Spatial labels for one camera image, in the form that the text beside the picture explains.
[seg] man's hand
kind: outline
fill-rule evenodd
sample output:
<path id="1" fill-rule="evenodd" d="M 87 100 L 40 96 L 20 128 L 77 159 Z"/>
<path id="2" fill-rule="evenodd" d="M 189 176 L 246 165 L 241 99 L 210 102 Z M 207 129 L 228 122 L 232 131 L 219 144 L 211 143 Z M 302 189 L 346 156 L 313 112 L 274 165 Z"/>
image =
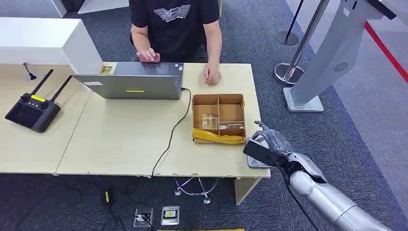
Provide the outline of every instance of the man's hand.
<path id="1" fill-rule="evenodd" d="M 160 54 L 154 52 L 152 48 L 148 49 L 147 51 L 140 51 L 137 52 L 136 55 L 138 56 L 139 60 L 143 63 L 158 63 L 160 62 Z"/>
<path id="2" fill-rule="evenodd" d="M 208 85 L 216 85 L 221 80 L 219 64 L 207 63 L 204 66 L 204 82 Z"/>

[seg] stanchion post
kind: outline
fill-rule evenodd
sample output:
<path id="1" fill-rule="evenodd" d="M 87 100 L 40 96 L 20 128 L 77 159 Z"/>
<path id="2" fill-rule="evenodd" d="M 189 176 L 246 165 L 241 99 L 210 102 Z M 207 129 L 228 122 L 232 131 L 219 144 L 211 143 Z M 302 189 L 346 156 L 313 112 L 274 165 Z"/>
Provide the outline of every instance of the stanchion post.
<path id="1" fill-rule="evenodd" d="M 288 31 L 280 31 L 278 33 L 276 33 L 275 38 L 278 42 L 284 44 L 284 45 L 294 45 L 299 41 L 299 38 L 292 33 L 292 28 L 293 25 L 296 22 L 296 18 L 299 14 L 300 8 L 302 7 L 304 0 L 300 0 L 299 6 L 297 7 L 296 13 L 294 14 L 291 26 L 289 27 Z"/>
<path id="2" fill-rule="evenodd" d="M 320 0 L 320 3 L 316 8 L 316 11 L 309 23 L 309 26 L 307 27 L 307 30 L 305 31 L 305 34 L 303 35 L 302 40 L 300 41 L 299 47 L 297 48 L 291 63 L 281 63 L 276 65 L 274 76 L 279 82 L 285 85 L 293 86 L 304 73 L 304 71 L 298 67 L 297 64 L 299 63 L 300 56 L 309 42 L 310 37 L 312 37 L 313 33 L 315 32 L 315 29 L 319 24 L 319 21 L 326 10 L 327 5 L 329 4 L 329 1 L 330 0 Z"/>

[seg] person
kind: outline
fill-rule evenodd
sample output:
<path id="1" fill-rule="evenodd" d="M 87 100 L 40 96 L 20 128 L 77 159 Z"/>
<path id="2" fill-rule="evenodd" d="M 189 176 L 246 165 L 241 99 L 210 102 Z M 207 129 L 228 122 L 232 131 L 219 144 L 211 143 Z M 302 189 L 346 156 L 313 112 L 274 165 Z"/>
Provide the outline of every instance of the person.
<path id="1" fill-rule="evenodd" d="M 221 79 L 217 0 L 129 0 L 130 41 L 141 62 L 206 63 L 204 81 Z"/>

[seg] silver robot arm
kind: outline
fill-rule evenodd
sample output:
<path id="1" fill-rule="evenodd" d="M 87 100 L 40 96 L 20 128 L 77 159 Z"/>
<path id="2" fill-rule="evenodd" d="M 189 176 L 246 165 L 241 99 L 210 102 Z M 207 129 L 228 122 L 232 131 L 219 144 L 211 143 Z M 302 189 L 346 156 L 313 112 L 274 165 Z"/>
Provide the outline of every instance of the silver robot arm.
<path id="1" fill-rule="evenodd" d="M 303 171 L 291 174 L 289 182 L 299 195 L 339 231 L 390 231 L 374 219 L 341 191 L 326 182 L 316 182 L 314 178 L 325 178 L 320 169 L 305 155 L 289 153 L 290 161 L 298 162 Z"/>
<path id="2" fill-rule="evenodd" d="M 244 153 L 278 167 L 296 193 L 338 231 L 390 231 L 341 191 L 329 184 L 321 170 L 304 154 L 296 153 L 279 132 L 256 121 L 263 130 L 247 139 Z"/>

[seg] floor socket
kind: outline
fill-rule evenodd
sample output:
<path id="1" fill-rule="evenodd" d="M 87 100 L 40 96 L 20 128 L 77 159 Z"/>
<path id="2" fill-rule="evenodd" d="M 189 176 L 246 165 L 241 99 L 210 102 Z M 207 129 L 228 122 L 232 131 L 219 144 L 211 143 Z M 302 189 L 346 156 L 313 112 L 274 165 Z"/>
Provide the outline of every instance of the floor socket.
<path id="1" fill-rule="evenodd" d="M 133 227 L 143 228 L 150 227 L 150 224 L 145 221 L 142 217 L 152 223 L 153 220 L 153 208 L 136 208 L 135 221 L 133 222 Z"/>
<path id="2" fill-rule="evenodd" d="M 180 223 L 180 206 L 164 206 L 162 209 L 162 225 L 178 225 Z"/>

